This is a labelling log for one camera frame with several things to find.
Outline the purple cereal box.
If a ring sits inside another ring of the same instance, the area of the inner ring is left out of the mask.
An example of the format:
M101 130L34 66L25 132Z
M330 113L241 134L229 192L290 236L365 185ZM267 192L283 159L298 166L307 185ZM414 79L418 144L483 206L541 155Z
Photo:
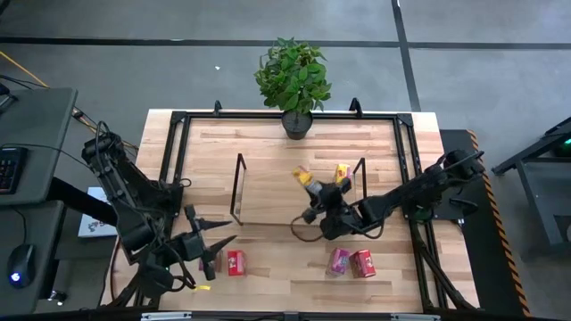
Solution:
M330 276L345 274L351 254L344 248L334 248L327 263L326 273Z
M212 262L216 273L219 273L222 270L222 259L223 259L223 251L219 251L216 254L215 260ZM204 271L203 262L199 259L198 263L199 263L199 270Z

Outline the black mat with hazard stripe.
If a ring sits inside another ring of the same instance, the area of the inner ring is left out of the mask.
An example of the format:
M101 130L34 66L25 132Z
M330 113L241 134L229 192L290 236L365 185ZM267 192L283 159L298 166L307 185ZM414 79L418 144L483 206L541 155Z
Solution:
M465 186L458 197L475 203L478 210L464 217L462 226L435 221L444 271L468 302L483 311L529 317L531 312L489 176L483 174Z

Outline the silver aluminium bracket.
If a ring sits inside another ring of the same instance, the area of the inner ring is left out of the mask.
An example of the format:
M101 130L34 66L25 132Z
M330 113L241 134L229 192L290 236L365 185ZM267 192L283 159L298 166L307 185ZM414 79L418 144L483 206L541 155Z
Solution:
M391 321L441 321L441 317L437 315L427 314L409 314L409 313L393 313L390 317Z
M140 317L140 321L192 321L193 314L189 311L149 312Z

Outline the wooden shelf with black frame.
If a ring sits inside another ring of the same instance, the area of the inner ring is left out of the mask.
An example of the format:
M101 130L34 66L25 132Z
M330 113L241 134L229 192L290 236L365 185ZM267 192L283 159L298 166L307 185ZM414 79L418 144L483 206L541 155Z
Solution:
M347 203L367 196L367 172L365 158L350 164L348 178L352 189L343 195ZM288 226L297 216L310 207L310 196L293 176L294 165L269 165L269 169L255 168L254 160L245 161L237 154L236 172L230 203L230 214L240 225L268 224ZM324 169L309 169L315 180L334 182L337 164Z

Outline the white printed box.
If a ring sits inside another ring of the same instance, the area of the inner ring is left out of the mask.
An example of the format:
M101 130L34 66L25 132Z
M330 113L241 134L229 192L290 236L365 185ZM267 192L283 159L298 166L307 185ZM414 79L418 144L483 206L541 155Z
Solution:
M99 201L109 203L102 187L90 186L87 189L87 194L95 197ZM100 220L96 220L88 216L87 214L82 215L79 223L78 237L93 238L117 235L118 234L114 226L107 225Z

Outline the black aluminium rig frame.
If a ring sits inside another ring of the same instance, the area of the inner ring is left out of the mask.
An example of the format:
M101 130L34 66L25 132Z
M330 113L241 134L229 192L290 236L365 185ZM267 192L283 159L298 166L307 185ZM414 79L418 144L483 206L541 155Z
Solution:
M419 312L422 309L409 221L396 210L382 230L327 241L317 225L299 216L288 226L240 225L230 214L237 154L269 165L353 164L365 158L367 195L386 193L414 177L443 154L437 118L432 112L338 111L331 119L314 117L308 135L286 136L277 111L225 110L218 115L187 111L189 130L182 174L192 184L184 200L207 219L231 224L205 233L207 243L231 235L230 250L246 256L246 274L219 273L209 282L195 262L188 264L198 285L210 291L183 290L161 298L162 310L251 312L276 317L280 312ZM352 255L370 250L377 274L355 278L350 261L342 276L326 273L334 248Z

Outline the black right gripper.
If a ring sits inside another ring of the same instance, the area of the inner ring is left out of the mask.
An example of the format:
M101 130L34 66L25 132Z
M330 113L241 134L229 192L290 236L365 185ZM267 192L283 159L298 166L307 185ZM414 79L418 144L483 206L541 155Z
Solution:
M359 216L343 199L343 195L352 189L352 181L346 178L339 182L320 183L322 189L319 193L308 193L310 207L303 212L302 219L306 224L311 224L318 214L325 213L326 216L319 222L319 228L327 240L352 234L352 227L357 225Z

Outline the black backlit keyboard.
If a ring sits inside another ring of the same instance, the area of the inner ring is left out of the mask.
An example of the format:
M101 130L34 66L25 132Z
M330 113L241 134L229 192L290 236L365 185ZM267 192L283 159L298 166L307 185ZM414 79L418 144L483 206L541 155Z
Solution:
M0 194L16 193L28 151L25 147L0 149Z

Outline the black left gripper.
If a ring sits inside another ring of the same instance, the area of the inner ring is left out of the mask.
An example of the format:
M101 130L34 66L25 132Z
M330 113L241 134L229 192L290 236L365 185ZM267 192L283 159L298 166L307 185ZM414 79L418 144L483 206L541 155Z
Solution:
M207 281L212 281L216 277L212 262L218 253L229 243L236 239L236 235L231 235L220 240L210 246L204 242L202 232L216 227L231 224L231 221L211 221L204 218L198 218L194 206L186 205L184 208L186 219L190 223L192 231L184 233L181 236L182 246L184 248L181 257L183 260L200 259L203 262L204 274Z

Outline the black desk device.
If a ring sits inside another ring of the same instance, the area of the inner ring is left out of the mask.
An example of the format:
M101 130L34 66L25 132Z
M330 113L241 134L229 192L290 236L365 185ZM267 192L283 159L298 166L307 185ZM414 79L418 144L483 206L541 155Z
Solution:
M10 105L18 101L18 97L13 95L11 90L0 83L0 115L5 113Z

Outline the black device with green light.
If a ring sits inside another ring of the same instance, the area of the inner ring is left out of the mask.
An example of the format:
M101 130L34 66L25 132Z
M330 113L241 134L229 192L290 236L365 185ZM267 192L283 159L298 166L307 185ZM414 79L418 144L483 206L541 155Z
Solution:
M571 158L571 138L568 138L563 143L557 145L552 153L555 157Z

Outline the black computer mouse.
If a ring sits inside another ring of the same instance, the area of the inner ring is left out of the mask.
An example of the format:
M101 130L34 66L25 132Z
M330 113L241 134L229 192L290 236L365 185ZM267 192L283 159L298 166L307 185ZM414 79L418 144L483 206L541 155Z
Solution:
M22 289L28 287L35 279L35 254L33 244L24 243L13 249L7 261L7 278L9 284Z

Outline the grey desk top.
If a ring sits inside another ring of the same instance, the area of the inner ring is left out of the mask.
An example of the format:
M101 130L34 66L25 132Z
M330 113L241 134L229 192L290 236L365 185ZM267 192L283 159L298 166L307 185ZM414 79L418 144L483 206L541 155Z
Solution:
M14 90L0 114L0 146L29 149L16 191L0 195L0 206L47 199L78 91L72 88Z
M65 206L59 201L0 207L0 318L31 314L47 295L46 277L53 272L64 214ZM8 282L7 261L22 243L36 247L36 276L28 287L16 289Z

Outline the black metal stand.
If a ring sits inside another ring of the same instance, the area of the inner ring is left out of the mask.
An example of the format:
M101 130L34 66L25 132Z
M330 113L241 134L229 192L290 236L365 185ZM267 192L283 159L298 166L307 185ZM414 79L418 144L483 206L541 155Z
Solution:
M571 117L548 129L534 144L492 168L501 176L516 170L532 213L539 219L544 244L526 254L571 257L571 158L555 157L552 150L571 138Z

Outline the red Froot Loops cereal box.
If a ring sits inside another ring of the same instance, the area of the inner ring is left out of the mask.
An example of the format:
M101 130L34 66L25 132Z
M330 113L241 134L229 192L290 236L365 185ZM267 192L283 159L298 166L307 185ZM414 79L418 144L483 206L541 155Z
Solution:
M227 264L229 276L244 276L246 274L246 256L243 251L228 251Z
M368 278L377 274L370 250L354 252L349 261L355 278Z

